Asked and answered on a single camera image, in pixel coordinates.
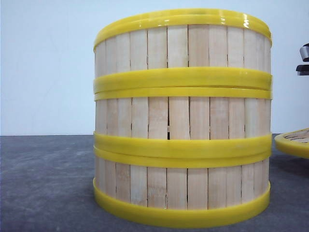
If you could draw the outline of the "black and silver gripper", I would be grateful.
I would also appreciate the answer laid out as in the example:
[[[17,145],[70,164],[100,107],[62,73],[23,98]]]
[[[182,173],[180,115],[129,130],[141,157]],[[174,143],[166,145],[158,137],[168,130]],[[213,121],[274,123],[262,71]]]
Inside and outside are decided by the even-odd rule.
[[[305,64],[298,65],[296,68],[297,75],[309,75],[309,44],[303,45],[299,49],[302,61]]]

